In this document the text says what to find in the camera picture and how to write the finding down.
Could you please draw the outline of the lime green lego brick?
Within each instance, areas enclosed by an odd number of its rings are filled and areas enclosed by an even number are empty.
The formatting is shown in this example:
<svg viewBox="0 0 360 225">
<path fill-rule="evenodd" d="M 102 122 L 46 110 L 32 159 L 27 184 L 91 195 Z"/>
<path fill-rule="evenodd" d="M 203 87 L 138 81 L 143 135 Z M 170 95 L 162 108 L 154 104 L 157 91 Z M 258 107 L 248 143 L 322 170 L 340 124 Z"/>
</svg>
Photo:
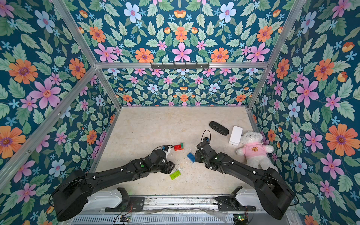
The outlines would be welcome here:
<svg viewBox="0 0 360 225">
<path fill-rule="evenodd" d="M 176 170 L 175 172 L 170 174 L 170 179 L 173 181 L 176 178 L 178 178 L 179 176 L 181 176 L 181 172 L 179 170 Z"/>
</svg>

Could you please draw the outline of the red lego brick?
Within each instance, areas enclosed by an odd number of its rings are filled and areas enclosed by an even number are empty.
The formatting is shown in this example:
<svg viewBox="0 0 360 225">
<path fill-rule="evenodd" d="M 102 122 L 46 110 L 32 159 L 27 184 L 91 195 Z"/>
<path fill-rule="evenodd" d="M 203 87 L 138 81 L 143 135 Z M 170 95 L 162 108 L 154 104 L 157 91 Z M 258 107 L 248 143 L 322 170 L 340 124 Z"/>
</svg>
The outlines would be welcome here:
<svg viewBox="0 0 360 225">
<path fill-rule="evenodd" d="M 174 150 L 175 150 L 175 151 L 181 151 L 181 150 L 180 150 L 180 144 L 175 145 L 175 146 L 174 146 Z"/>
</svg>

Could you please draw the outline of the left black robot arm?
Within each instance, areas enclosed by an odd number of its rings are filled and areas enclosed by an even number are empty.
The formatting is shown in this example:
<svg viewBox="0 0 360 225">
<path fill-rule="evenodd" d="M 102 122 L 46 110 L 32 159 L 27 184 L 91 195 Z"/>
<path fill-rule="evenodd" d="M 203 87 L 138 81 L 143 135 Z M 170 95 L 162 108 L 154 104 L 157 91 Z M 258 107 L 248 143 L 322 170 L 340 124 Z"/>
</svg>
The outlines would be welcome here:
<svg viewBox="0 0 360 225">
<path fill-rule="evenodd" d="M 113 185 L 136 181 L 151 173 L 170 174 L 175 164 L 167 160 L 172 145 L 154 149 L 148 156 L 130 160 L 127 164 L 101 172 L 72 172 L 52 193 L 57 220 L 63 222 L 83 210 L 87 198 Z"/>
</svg>

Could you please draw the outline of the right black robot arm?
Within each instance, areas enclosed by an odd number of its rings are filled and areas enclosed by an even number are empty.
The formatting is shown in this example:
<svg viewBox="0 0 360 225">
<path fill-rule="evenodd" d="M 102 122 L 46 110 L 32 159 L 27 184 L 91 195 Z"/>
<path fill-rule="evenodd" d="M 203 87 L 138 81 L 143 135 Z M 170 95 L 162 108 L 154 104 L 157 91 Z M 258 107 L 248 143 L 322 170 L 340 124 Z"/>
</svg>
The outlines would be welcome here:
<svg viewBox="0 0 360 225">
<path fill-rule="evenodd" d="M 197 145 L 195 158 L 210 170 L 231 175 L 250 185 L 256 191 L 261 207 L 277 220 L 283 218 L 295 198 L 294 192 L 275 169 L 257 169 L 240 163 L 225 153 L 216 153 L 207 141 Z"/>
</svg>

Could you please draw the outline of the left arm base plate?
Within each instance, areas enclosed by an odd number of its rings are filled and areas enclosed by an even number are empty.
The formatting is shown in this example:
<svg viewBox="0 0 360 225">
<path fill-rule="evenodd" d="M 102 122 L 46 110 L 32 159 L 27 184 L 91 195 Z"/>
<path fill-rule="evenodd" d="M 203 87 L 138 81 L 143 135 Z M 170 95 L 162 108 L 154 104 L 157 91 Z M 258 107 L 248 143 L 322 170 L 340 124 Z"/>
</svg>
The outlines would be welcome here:
<svg viewBox="0 0 360 225">
<path fill-rule="evenodd" d="M 121 195 L 121 201 L 113 207 L 106 208 L 105 212 L 141 212 L 144 207 L 145 197 L 130 196 L 125 188 L 119 187 L 115 191 L 116 194 Z"/>
</svg>

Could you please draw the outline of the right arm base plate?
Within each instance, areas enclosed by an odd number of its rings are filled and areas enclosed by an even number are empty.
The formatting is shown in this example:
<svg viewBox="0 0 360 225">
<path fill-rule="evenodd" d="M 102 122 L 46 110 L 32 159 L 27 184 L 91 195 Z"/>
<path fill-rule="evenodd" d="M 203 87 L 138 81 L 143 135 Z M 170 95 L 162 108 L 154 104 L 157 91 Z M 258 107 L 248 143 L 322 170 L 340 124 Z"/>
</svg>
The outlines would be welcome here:
<svg viewBox="0 0 360 225">
<path fill-rule="evenodd" d="M 214 200 L 220 212 L 255 212 L 256 207 L 260 206 L 256 191 L 242 186 L 237 187 L 230 195 L 218 196 Z"/>
</svg>

